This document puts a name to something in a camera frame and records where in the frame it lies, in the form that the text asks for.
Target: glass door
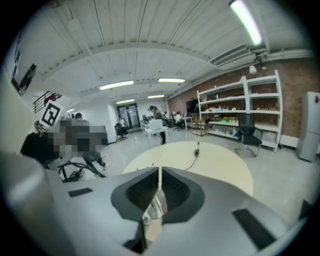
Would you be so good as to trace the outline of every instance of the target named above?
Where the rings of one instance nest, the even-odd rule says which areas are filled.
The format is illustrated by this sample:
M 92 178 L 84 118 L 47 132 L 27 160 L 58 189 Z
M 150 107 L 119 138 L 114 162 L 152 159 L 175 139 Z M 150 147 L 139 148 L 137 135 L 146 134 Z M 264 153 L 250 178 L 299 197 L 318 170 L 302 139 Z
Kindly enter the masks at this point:
M 128 129 L 136 129 L 140 127 L 140 119 L 137 104 L 127 104 L 116 107 L 119 118 L 124 120 L 124 124 Z

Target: gray floor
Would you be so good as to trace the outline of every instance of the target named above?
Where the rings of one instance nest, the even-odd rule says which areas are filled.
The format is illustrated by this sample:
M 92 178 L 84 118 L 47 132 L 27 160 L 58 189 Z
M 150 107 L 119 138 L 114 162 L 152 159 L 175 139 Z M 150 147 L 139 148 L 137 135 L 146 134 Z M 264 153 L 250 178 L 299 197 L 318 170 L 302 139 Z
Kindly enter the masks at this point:
M 169 141 L 200 141 L 220 145 L 229 150 L 239 148 L 236 140 L 207 134 L 203 137 L 184 130 L 169 131 Z M 152 137 L 151 146 L 158 147 L 160 138 Z M 128 139 L 111 144 L 102 150 L 108 155 L 108 175 L 121 174 L 126 166 L 149 149 L 148 139 L 142 132 L 128 135 Z M 243 154 L 253 178 L 253 197 L 264 203 L 291 226 L 299 217 L 303 199 L 313 204 L 320 189 L 320 163 L 306 162 L 297 158 L 295 151 L 283 148 L 273 153 L 262 148 L 257 158 Z

